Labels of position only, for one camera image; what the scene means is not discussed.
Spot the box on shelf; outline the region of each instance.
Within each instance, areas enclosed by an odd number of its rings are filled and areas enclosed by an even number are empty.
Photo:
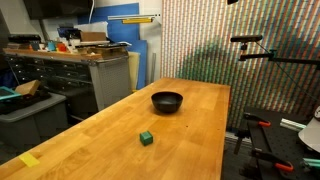
[[[105,32],[80,32],[81,41],[89,42],[89,41],[105,41],[106,33]]]

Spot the cardboard box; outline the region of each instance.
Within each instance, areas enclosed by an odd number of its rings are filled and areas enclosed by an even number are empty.
[[[40,81],[34,80],[28,83],[19,85],[18,87],[16,87],[15,91],[17,93],[20,93],[22,96],[24,95],[33,96],[36,93],[39,85],[40,85]]]
[[[106,33],[105,32],[80,32],[81,41],[106,41]]]

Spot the blue panel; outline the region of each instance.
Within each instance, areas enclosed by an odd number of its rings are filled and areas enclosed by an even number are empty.
[[[137,89],[141,89],[146,85],[147,41],[132,42],[132,46],[128,47],[127,50],[140,53]]]
[[[4,71],[4,73],[0,72],[0,86],[6,86],[8,88],[17,86],[17,81],[11,70]]]
[[[94,9],[91,23],[107,21],[109,38],[115,42],[132,43],[139,40],[139,24],[122,24],[120,20],[108,21],[108,16],[139,14],[139,3],[99,7]],[[89,15],[79,16],[79,24],[88,24]]]
[[[107,6],[95,8],[91,18],[93,22],[108,22],[109,38],[115,42],[127,41],[132,44],[128,51],[140,53],[139,74],[137,89],[141,89],[146,84],[147,70],[147,42],[141,40],[139,36],[139,24],[122,24],[120,20],[108,21],[108,16],[139,14],[139,3],[125,4],[118,6]],[[79,24],[87,24],[89,16],[79,16]]]

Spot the black bowl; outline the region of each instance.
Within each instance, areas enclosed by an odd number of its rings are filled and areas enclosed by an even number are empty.
[[[182,104],[183,97],[175,92],[157,92],[151,96],[153,106],[163,113],[174,113]]]

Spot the yellow tape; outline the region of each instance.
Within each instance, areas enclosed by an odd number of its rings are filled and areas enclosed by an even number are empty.
[[[151,23],[152,21],[152,18],[124,19],[122,24]]]
[[[40,163],[38,159],[33,157],[30,153],[26,152],[19,156],[19,159],[21,159],[22,162],[24,162],[28,167],[35,166]]]

